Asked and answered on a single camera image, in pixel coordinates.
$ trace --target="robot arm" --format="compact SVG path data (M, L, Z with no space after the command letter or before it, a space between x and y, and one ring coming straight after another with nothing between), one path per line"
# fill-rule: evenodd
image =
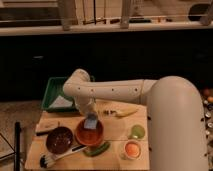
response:
M156 80L90 82L89 74L77 69L66 81L63 91L74 97L77 108L85 114L92 107L92 98L146 105L147 93Z
M180 77L92 83L76 70L64 93L81 113L93 110L93 98L147 105L151 171L208 171L204 108L195 86Z

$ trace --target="egg yolk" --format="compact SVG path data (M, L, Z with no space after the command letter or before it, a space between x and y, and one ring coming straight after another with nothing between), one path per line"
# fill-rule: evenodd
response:
M125 146L126 153L130 157L137 158L140 155L140 148L137 144L135 143L128 143Z

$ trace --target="wooden table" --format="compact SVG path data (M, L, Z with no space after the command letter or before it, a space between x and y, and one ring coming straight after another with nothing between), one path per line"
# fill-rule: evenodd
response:
M119 110L137 108L138 111L132 115L118 118L106 116L103 110ZM147 132L146 107L120 102L98 100L96 110L99 119L104 125L104 139L111 143L110 148L96 157L86 157L83 152L74 153L56 162L50 170L149 170L149 147ZM47 113L43 112L39 123L57 122L69 127L73 132L84 117L78 113ZM131 161L121 158L122 145L128 140L131 127L140 124L145 128L146 134L139 141L142 148L140 158ZM45 146L47 136L35 136L31 144L25 168L30 170L40 170L40 157L47 153Z

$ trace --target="wooden cutting board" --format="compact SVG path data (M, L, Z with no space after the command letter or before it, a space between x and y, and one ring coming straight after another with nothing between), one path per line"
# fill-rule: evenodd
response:
M113 107L113 109L121 109L128 107L126 103L107 103L102 108ZM87 157L83 152L75 153L60 159L50 168L51 170L149 170L149 147L148 147L148 131L146 108L144 106L135 105L139 110L127 117L117 118L115 116L100 115L99 119L104 125L104 140L110 141L110 148L96 157ZM61 125L70 128L75 132L77 124L84 119L82 116L77 117L43 117L40 123L59 121ZM139 159L131 161L123 159L122 149L124 143L128 140L131 127L135 124L140 124L145 128L146 134L141 144L141 156ZM45 146L47 136L34 137L31 148L29 150L26 169L40 170L40 157L47 153Z

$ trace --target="red bowl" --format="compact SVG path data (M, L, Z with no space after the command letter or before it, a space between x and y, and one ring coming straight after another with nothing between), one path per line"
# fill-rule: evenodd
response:
M98 121L96 129L84 128L85 119L79 122L75 131L75 137L80 144L86 146L98 146L103 141L104 127L100 121Z

